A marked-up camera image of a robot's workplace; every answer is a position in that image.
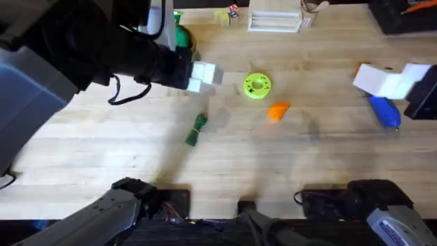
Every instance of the gray robot arm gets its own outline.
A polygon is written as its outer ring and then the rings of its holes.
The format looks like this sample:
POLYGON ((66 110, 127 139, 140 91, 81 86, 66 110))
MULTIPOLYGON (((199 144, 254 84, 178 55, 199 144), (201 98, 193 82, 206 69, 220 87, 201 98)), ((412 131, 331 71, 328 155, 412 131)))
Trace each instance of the gray robot arm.
POLYGON ((151 219, 159 207, 155 187, 125 178, 89 206, 14 246, 115 244, 142 219, 151 219))

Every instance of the orange object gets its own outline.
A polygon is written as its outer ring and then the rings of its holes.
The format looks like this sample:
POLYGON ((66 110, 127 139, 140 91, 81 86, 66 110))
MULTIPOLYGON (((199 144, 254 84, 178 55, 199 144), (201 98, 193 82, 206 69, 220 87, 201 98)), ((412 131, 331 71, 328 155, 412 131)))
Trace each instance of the orange object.
POLYGON ((273 120, 280 120, 290 106, 291 104, 288 102, 276 102, 270 107, 268 116, 270 116, 273 120))
POLYGON ((419 3, 419 4, 416 4, 416 5, 412 6, 412 7, 409 7, 407 10, 405 10, 401 14, 411 13, 411 12, 414 12, 416 10, 421 10, 421 9, 424 9, 424 8, 430 8, 430 7, 434 7, 436 5, 437 5, 437 0, 426 1, 424 3, 419 3))

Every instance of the blue object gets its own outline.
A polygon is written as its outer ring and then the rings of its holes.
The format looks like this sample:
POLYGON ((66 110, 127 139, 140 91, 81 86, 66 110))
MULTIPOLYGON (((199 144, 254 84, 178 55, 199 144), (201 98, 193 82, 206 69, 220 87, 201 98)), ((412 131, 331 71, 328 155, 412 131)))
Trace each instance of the blue object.
POLYGON ((370 96, 368 99, 383 126, 397 129, 401 125, 401 113, 391 100, 376 96, 370 96))
POLYGON ((48 220, 35 220, 32 224, 34 228, 44 230, 47 228, 48 220))

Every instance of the cable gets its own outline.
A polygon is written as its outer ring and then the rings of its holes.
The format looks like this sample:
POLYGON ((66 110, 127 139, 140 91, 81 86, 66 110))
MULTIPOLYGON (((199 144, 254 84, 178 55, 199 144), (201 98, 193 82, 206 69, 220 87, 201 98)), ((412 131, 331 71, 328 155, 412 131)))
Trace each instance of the cable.
POLYGON ((120 93, 120 89, 122 88, 122 84, 120 83, 120 79, 118 78, 117 75, 113 74, 112 77, 115 78, 115 80, 117 81, 117 91, 116 91, 115 95, 108 100, 108 103, 110 105, 122 105, 125 103, 129 103, 133 100, 143 98, 145 95, 147 95, 147 93, 149 93, 150 89, 152 88, 152 84, 148 83, 147 87, 140 94, 138 94, 136 96, 130 96, 130 97, 125 98, 125 99, 117 100, 118 94, 120 93))
POLYGON ((302 196, 303 194, 307 194, 307 195, 316 195, 316 196, 320 196, 320 197, 325 197, 325 198, 329 198, 329 199, 332 199, 332 200, 336 200, 336 198, 333 197, 333 196, 331 196, 331 195, 327 195, 327 194, 323 194, 323 193, 319 193, 319 192, 312 192, 312 191, 298 191, 298 192, 296 192, 296 193, 294 194, 294 196, 293 196, 293 200, 295 201, 295 203, 297 203, 298 205, 301 205, 301 206, 303 205, 303 202, 297 200, 297 198, 296 198, 296 196, 299 195, 299 194, 301 194, 301 196, 302 196))
POLYGON ((11 176, 12 179, 11 179, 11 181, 9 181, 8 183, 6 183, 6 184, 4 184, 3 186, 1 186, 1 187, 0 187, 0 191, 1 191, 2 189, 6 188, 6 187, 8 187, 8 186, 10 186, 10 185, 12 185, 12 183, 15 182, 15 180, 16 180, 16 175, 13 174, 11 171, 8 171, 8 172, 6 173, 6 175, 11 176))

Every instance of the orange toy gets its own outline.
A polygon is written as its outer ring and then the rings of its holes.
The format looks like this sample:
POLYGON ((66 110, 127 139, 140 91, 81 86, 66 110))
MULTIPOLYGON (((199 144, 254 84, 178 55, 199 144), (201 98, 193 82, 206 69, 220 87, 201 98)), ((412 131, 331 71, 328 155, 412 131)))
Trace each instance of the orange toy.
POLYGON ((280 120, 290 106, 288 102, 276 102, 268 111, 268 116, 273 120, 280 120))

